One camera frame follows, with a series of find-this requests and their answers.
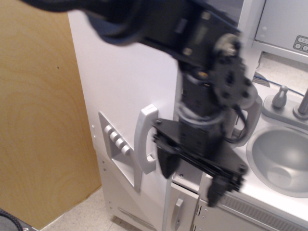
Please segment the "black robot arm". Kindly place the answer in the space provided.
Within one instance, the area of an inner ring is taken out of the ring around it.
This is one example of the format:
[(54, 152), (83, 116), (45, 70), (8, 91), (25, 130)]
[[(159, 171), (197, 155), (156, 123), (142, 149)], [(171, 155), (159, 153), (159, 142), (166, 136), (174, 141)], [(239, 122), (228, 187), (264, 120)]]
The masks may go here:
[(182, 74), (178, 121), (155, 119), (154, 142), (164, 177), (184, 160), (212, 176), (208, 206), (238, 191), (247, 165), (232, 150), (253, 126), (243, 110), (257, 90), (245, 76), (236, 23), (204, 0), (29, 0), (49, 12), (81, 10), (113, 45), (141, 43), (177, 60)]

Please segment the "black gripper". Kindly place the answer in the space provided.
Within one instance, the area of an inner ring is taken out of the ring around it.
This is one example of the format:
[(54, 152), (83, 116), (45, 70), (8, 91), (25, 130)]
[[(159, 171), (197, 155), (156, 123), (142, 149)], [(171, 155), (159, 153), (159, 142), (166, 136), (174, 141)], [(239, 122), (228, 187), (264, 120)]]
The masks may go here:
[(220, 126), (201, 128), (159, 118), (153, 127), (159, 165), (166, 179), (181, 160), (214, 177), (207, 192), (209, 207), (215, 207), (226, 191), (240, 190), (248, 166), (224, 140)]

